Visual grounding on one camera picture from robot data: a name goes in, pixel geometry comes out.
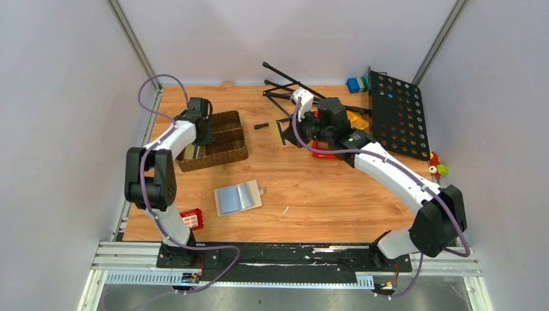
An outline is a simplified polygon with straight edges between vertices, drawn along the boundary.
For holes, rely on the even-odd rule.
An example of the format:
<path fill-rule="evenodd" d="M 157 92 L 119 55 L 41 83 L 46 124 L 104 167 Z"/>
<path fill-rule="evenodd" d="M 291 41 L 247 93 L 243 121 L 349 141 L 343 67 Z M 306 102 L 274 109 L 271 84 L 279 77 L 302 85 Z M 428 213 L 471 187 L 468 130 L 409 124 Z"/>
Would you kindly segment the gold credit cards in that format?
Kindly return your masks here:
<path fill-rule="evenodd" d="M 183 159 L 185 161 L 197 159 L 199 157 L 200 150 L 201 147 L 194 144 L 186 146 L 183 150 Z"/>

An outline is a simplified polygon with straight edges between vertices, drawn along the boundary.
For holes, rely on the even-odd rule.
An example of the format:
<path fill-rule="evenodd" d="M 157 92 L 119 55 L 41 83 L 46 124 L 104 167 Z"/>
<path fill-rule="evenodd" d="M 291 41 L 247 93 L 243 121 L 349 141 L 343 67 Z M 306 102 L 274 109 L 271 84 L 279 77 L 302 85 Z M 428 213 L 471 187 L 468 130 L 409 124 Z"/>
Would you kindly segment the brown wicker divided basket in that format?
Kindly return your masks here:
<path fill-rule="evenodd" d="M 236 110 L 215 113 L 210 120 L 214 142 L 201 146 L 197 159 L 185 161 L 182 151 L 175 160 L 182 172 L 243 161 L 249 157 L 243 125 Z"/>

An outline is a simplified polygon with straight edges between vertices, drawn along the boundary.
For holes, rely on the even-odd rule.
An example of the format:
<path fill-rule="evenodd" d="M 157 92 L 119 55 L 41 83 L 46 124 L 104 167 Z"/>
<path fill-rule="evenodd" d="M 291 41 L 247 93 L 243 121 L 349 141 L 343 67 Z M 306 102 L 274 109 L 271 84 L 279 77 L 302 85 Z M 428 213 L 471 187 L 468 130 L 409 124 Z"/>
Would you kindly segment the gold credit card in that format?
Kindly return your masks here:
<path fill-rule="evenodd" d="M 284 131 L 282 129 L 282 123 L 280 121 L 269 121 L 268 127 L 275 142 L 277 144 L 281 144 L 285 146 L 286 140 L 284 139 Z"/>

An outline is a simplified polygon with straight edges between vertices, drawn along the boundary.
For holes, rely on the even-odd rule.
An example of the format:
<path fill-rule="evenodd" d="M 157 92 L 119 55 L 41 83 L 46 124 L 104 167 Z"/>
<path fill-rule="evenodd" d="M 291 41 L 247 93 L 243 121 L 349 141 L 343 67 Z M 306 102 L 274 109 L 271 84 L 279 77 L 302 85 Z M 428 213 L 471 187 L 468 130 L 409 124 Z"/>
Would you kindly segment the white card holder wallet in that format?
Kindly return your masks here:
<path fill-rule="evenodd" d="M 261 207 L 264 188 L 256 180 L 214 190 L 218 217 Z"/>

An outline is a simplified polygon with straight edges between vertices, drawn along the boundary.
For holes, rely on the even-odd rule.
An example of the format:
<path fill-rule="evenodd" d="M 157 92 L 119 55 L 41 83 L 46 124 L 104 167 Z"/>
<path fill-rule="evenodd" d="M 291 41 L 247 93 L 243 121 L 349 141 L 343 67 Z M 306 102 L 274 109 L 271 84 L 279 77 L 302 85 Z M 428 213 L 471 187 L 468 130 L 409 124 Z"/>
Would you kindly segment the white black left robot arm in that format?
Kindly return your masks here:
<path fill-rule="evenodd" d="M 124 195 L 128 202 L 146 211 L 162 235 L 162 244 L 174 253 L 184 268 L 198 260 L 196 240 L 175 206 L 177 183 L 174 159 L 190 144 L 205 145 L 213 140 L 211 101 L 192 97 L 187 108 L 156 140 L 143 147 L 131 147 L 126 154 Z"/>

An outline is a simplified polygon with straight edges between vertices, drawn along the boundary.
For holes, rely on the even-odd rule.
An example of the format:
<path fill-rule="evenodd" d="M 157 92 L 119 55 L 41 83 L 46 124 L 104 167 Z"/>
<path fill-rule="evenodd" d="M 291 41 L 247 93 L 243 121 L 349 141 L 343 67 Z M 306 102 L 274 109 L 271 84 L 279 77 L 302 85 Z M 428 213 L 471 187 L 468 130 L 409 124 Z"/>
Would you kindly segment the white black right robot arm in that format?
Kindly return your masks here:
<path fill-rule="evenodd" d="M 397 196 L 414 215 L 412 225 L 399 230 L 389 230 L 370 244 L 370 262 L 377 270 L 387 270 L 402 255 L 418 253 L 437 257 L 450 252 L 450 244 L 460 239 L 462 252 L 454 255 L 468 257 L 471 254 L 464 232 L 467 220 L 464 198 L 454 185 L 441 187 L 415 173 L 383 145 L 363 130 L 352 128 L 346 110 L 337 98 L 325 98 L 319 103 L 327 116 L 314 116 L 311 112 L 312 97 L 307 94 L 292 95 L 295 105 L 288 129 L 283 135 L 287 141 L 312 152 L 331 154 L 350 167 L 364 172 L 380 182 Z M 316 150 L 309 145 L 320 141 L 329 145 L 328 150 Z"/>

